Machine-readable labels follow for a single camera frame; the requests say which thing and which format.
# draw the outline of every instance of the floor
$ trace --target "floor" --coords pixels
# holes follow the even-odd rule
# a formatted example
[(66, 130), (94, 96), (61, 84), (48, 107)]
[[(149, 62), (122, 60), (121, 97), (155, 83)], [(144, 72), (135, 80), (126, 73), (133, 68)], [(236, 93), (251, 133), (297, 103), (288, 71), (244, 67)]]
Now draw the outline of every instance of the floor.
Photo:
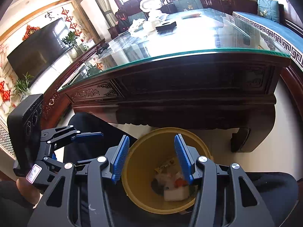
[[(275, 96), (277, 98), (276, 121), (274, 128), (266, 139), (251, 153), (230, 152), (231, 134), (237, 129), (190, 130), (199, 136), (208, 146), (218, 164), (230, 165), (237, 162), (247, 172), (285, 172), (296, 180), (303, 177), (303, 135), (302, 124), (291, 103), (290, 94), (284, 82), (278, 82)], [(58, 126), (68, 124), (74, 115), (71, 110)], [(133, 137), (140, 136), (155, 129), (150, 126), (132, 124), (112, 124)], [(63, 161), (64, 148), (56, 151), (59, 161)]]

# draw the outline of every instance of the trash bin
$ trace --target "trash bin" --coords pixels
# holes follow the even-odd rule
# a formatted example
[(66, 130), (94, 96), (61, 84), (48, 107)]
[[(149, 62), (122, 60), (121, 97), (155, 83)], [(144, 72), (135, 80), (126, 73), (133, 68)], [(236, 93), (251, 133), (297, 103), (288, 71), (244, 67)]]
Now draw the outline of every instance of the trash bin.
[(177, 156), (174, 140), (179, 133), (186, 145), (195, 147), (200, 155), (213, 160), (205, 143), (184, 129), (161, 128), (138, 139), (129, 149), (122, 172), (122, 183), (132, 202), (146, 211), (172, 214), (186, 210), (194, 204), (195, 194), (183, 201), (166, 202), (163, 196), (156, 194), (151, 188), (155, 168)]

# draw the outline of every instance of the green plant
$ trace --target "green plant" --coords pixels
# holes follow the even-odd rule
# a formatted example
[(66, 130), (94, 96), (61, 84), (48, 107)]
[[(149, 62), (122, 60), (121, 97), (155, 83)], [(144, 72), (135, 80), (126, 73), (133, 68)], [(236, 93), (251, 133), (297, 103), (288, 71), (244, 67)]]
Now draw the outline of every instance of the green plant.
[(69, 34), (67, 34), (67, 36), (62, 39), (62, 42), (64, 42), (66, 45), (68, 45), (70, 47), (76, 46), (77, 45), (77, 42), (76, 42), (77, 38), (78, 38), (78, 36), (76, 36), (75, 32), (70, 31)]
[(23, 93), (23, 94), (30, 94), (29, 91), (29, 83), (31, 82), (31, 78), (33, 78), (34, 76), (28, 74), (28, 72), (26, 73), (26, 75), (24, 75), (24, 79), (18, 79), (16, 84), (15, 84), (15, 92), (17, 93)]

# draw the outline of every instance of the blue cushion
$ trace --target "blue cushion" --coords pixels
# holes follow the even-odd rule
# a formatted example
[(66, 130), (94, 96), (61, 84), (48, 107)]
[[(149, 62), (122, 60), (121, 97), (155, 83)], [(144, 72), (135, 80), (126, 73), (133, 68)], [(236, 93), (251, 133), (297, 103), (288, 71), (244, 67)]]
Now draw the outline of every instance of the blue cushion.
[(273, 0), (258, 0), (258, 15), (280, 23), (279, 3)]
[(143, 12), (136, 13), (128, 17), (128, 21), (132, 24), (134, 19), (146, 19), (145, 14)]
[(173, 1), (178, 12), (183, 12), (186, 10), (203, 9), (200, 0), (177, 0)]
[(271, 29), (272, 31), (279, 33), (287, 41), (293, 44), (298, 50), (303, 52), (303, 38), (300, 37), (298, 34), (294, 33), (291, 29), (252, 13), (244, 13), (244, 12), (236, 12), (236, 13), (254, 22), (257, 22), (258, 24), (264, 25), (267, 28)]

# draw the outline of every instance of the white paper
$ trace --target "white paper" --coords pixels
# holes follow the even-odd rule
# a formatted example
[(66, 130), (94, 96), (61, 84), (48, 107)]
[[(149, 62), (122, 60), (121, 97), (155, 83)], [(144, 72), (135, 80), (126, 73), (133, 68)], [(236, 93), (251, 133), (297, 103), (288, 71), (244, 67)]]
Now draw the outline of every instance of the white paper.
[(42, 171), (42, 168), (39, 165), (34, 164), (32, 169), (27, 174), (26, 180), (29, 181), (32, 184), (41, 171)]

